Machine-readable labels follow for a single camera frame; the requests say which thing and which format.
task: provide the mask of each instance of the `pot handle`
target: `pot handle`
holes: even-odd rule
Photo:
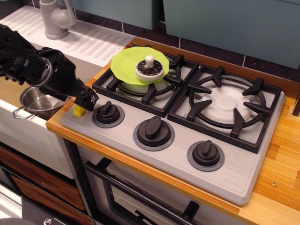
[[[35,113],[33,113],[33,114],[31,114],[30,116],[27,116],[27,117],[16,116],[16,112],[19,111],[19,110],[21,110],[21,109],[23,109],[23,108],[25,108],[25,107],[24,107],[24,106],[21,106],[20,108],[17,108],[17,109],[15,109],[15,110],[13,110],[13,116],[14,116],[14,118],[26,120],[26,119],[28,119],[28,118],[31,117],[31,116],[36,116],[36,115],[38,115],[38,113],[35,112]]]

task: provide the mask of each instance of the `dark tile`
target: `dark tile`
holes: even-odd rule
[[[32,0],[23,0],[23,2],[26,6],[34,7]]]
[[[76,13],[76,18],[78,20],[86,21],[88,23],[93,23],[102,27],[107,27],[118,31],[123,31],[122,23],[116,20],[107,19],[98,15],[86,13],[79,10],[75,10],[75,13]]]
[[[292,69],[248,56],[244,66],[300,83],[300,69]]]
[[[0,20],[23,6],[22,0],[0,1]]]
[[[35,8],[41,8],[39,6],[39,0],[33,0]]]
[[[206,55],[218,60],[230,62],[235,65],[242,66],[244,61],[244,55],[234,53],[231,51],[223,50],[220,48],[212,47],[209,45],[200,44],[198,42],[181,39],[180,48],[195,52],[201,55]]]
[[[164,10],[163,0],[160,0],[160,3],[159,3],[159,21],[165,22],[165,10]]]
[[[160,42],[165,45],[179,47],[179,38],[166,33],[164,22],[160,22],[154,30],[136,27],[127,23],[123,23],[123,27],[125,33]]]

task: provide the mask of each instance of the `stove top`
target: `stove top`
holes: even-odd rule
[[[247,204],[284,93],[260,78],[199,67],[181,55],[167,57],[169,75],[145,87],[131,87],[107,70],[93,85],[99,95],[95,110],[77,117],[73,106],[61,123],[233,203]]]

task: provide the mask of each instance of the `black knob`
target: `black knob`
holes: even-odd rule
[[[198,144],[192,153],[194,161],[202,166],[213,166],[220,160],[217,147],[210,141]]]
[[[170,140],[171,130],[159,116],[154,116],[140,124],[137,130],[137,138],[144,145],[157,147]]]
[[[111,124],[120,118],[120,112],[115,105],[108,101],[97,109],[96,119],[103,124]]]

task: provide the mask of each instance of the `metal pot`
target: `metal pot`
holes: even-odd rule
[[[61,101],[50,95],[44,95],[39,88],[29,87],[20,95],[20,103],[22,106],[13,111],[16,119],[28,119],[31,116],[38,116],[44,120],[50,119],[68,100]],[[32,113],[28,117],[16,116],[16,112],[25,108],[26,111]]]

